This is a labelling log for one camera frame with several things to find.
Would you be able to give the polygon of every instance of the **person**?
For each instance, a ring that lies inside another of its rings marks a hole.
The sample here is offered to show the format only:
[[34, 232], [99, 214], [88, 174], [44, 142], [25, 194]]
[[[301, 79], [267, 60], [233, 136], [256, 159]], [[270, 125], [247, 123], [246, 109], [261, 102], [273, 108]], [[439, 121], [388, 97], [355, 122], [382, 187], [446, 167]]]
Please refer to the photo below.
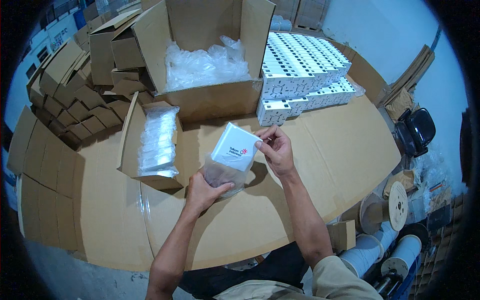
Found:
[[[327, 228], [293, 163], [291, 141], [276, 125], [255, 133], [255, 146], [282, 183], [296, 242], [272, 251], [257, 266], [235, 271], [223, 267], [184, 272], [195, 221], [221, 194], [233, 187], [213, 188], [201, 172], [190, 177], [180, 217], [150, 269], [146, 299], [170, 299], [177, 286], [197, 299], [382, 299], [333, 254]], [[312, 293], [302, 291], [301, 279], [310, 266]]]

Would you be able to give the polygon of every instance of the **black pants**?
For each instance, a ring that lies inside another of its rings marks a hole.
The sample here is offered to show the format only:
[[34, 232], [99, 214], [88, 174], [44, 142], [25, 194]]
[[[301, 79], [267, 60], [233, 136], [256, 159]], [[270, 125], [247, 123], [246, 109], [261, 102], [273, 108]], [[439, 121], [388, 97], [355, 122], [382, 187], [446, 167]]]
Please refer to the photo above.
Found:
[[247, 280], [272, 280], [302, 288], [308, 266], [296, 242], [273, 250], [257, 266], [235, 271], [224, 267], [183, 272], [179, 287], [197, 299], [211, 299], [224, 290]]

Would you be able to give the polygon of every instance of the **forearm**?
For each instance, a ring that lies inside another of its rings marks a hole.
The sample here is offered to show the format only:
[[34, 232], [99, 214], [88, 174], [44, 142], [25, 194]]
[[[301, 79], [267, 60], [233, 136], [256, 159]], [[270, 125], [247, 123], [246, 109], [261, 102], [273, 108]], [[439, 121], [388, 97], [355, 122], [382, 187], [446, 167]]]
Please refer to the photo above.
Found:
[[148, 282], [146, 299], [169, 299], [181, 280], [188, 244], [198, 216], [182, 211], [167, 240], [158, 251]]
[[333, 255], [327, 227], [296, 170], [280, 178], [280, 181], [287, 199], [295, 240], [305, 261], [314, 268], [322, 258]]

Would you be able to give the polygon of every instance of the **hand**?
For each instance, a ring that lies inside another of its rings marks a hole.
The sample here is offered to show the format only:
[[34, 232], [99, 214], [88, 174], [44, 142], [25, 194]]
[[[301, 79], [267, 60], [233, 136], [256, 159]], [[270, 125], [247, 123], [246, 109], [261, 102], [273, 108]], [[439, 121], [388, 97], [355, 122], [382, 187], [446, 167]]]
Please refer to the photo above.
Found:
[[198, 217], [202, 211], [209, 208], [221, 194], [234, 186], [233, 183], [228, 182], [217, 188], [213, 188], [205, 181], [203, 174], [197, 172], [190, 177], [184, 211]]
[[268, 165], [278, 178], [295, 171], [292, 143], [280, 127], [273, 125], [255, 132], [255, 135], [263, 140], [255, 142], [255, 147], [265, 154]]

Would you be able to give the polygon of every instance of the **black office chair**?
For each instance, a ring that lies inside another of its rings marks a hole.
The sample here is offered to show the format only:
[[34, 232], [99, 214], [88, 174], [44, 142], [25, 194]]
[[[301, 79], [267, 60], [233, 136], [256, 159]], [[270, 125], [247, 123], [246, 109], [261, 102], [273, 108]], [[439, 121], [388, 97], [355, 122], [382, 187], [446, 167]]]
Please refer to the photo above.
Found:
[[405, 153], [409, 157], [419, 157], [428, 152], [427, 145], [435, 136], [435, 124], [426, 109], [420, 108], [413, 113], [407, 109], [398, 118], [395, 132], [405, 148]]

